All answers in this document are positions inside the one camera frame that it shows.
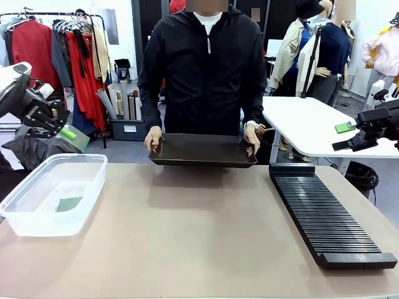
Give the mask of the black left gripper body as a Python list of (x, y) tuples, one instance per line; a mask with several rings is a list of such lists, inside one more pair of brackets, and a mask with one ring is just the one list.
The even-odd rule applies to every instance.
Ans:
[(31, 88), (26, 89), (17, 104), (17, 117), (27, 126), (55, 127), (54, 115), (50, 106)]

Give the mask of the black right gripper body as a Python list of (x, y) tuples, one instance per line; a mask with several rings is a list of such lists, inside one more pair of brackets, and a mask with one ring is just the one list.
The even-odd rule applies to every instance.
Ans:
[(398, 108), (382, 107), (359, 113), (357, 129), (366, 140), (398, 140)]

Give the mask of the person's right hand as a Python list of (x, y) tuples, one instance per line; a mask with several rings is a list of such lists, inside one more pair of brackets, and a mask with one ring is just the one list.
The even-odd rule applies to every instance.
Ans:
[(162, 137), (162, 130), (159, 126), (153, 126), (148, 131), (148, 134), (144, 140), (144, 144), (148, 151), (154, 151), (158, 149), (160, 145), (160, 140)]

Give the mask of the person's left hand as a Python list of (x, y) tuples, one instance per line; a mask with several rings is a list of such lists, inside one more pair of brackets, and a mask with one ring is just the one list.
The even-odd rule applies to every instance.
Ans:
[(256, 127), (252, 124), (246, 125), (243, 137), (250, 144), (250, 147), (247, 148), (248, 156), (256, 155), (260, 148), (260, 141), (256, 135)]

